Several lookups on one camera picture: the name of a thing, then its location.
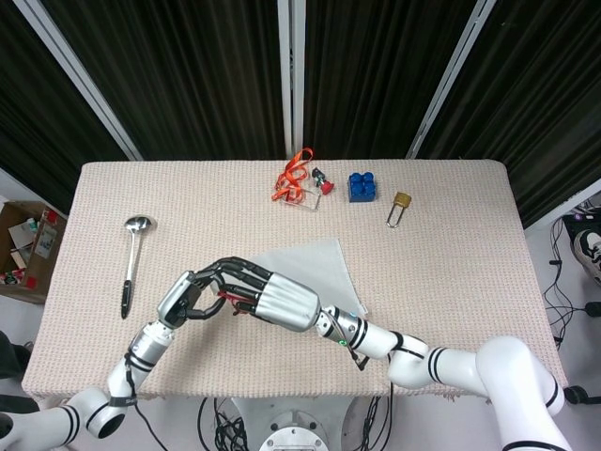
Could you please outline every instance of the black handle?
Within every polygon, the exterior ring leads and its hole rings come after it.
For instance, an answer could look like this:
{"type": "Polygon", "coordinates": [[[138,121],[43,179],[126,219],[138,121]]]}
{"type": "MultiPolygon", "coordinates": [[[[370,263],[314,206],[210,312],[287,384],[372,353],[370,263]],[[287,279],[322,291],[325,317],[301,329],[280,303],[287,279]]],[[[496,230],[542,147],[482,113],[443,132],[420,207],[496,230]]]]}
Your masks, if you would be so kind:
{"type": "Polygon", "coordinates": [[[131,308],[131,280],[123,283],[123,296],[121,297],[121,317],[128,317],[131,308]]]}

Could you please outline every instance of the white robotic arm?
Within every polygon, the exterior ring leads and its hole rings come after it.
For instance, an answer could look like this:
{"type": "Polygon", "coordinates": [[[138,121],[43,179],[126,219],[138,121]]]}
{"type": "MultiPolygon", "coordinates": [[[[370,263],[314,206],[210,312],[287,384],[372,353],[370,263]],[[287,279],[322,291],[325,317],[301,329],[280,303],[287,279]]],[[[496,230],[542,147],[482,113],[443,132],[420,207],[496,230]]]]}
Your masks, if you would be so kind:
{"type": "Polygon", "coordinates": [[[572,449],[551,419],[563,406],[563,391],[517,338],[492,338],[476,353],[431,350],[419,338],[386,331],[335,306],[322,311],[316,328],[366,357],[390,354],[388,378],[395,385],[418,389],[438,382],[489,398],[503,451],[572,449]]]}
{"type": "Polygon", "coordinates": [[[401,387],[416,389],[438,382],[490,398],[502,451],[571,451],[550,417],[561,409],[563,391],[518,339],[493,338],[476,353],[431,350],[419,338],[387,331],[335,306],[322,309],[310,288],[236,257],[180,276],[159,304],[159,320],[138,333],[109,376],[109,396],[88,388],[47,411],[0,413],[0,450],[50,449],[70,443],[82,428],[94,437],[108,437],[136,403],[136,391],[173,342],[175,329],[187,319],[211,318],[227,300],[235,314],[251,314],[294,332],[315,326],[322,336],[347,347],[359,369],[369,359],[390,356],[388,377],[401,387]],[[246,286],[226,283],[224,274],[246,286]],[[194,310],[209,285],[219,299],[207,310],[194,310]],[[357,353],[365,358],[359,361],[357,353]]]}

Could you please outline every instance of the blue lego brick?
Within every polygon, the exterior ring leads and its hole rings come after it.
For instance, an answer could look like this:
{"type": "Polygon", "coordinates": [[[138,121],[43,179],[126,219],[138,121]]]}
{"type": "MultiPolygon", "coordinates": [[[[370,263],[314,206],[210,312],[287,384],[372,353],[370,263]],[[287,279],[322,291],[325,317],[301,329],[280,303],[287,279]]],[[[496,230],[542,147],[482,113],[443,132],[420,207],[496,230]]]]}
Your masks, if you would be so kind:
{"type": "Polygon", "coordinates": [[[375,198],[376,183],[371,172],[366,172],[363,175],[355,172],[348,176],[349,202],[371,202],[375,198]]]}

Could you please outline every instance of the white cloth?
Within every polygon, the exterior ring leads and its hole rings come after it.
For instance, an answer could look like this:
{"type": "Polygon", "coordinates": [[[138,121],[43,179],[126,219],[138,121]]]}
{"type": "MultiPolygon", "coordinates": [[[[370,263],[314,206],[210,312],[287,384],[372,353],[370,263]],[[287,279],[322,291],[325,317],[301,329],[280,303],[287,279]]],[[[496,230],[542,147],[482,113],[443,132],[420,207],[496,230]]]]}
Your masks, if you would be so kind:
{"type": "Polygon", "coordinates": [[[338,240],[322,240],[303,246],[274,249],[251,261],[310,287],[321,305],[336,305],[364,317],[338,240]]]}

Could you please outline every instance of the red lanyard strap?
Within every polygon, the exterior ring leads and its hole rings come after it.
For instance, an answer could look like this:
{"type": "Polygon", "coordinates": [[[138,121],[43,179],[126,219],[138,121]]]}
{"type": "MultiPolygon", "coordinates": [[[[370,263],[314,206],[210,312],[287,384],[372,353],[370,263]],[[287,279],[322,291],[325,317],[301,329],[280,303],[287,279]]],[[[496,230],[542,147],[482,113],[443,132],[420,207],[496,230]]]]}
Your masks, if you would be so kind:
{"type": "Polygon", "coordinates": [[[278,200],[281,197],[286,202],[299,204],[304,199],[304,190],[299,185],[299,182],[308,177],[307,169],[304,167],[313,160],[313,150],[304,148],[297,153],[285,166],[285,170],[278,176],[273,189],[275,194],[271,196],[271,200],[278,200]],[[304,152],[309,154],[309,158],[303,159],[304,152]]]}

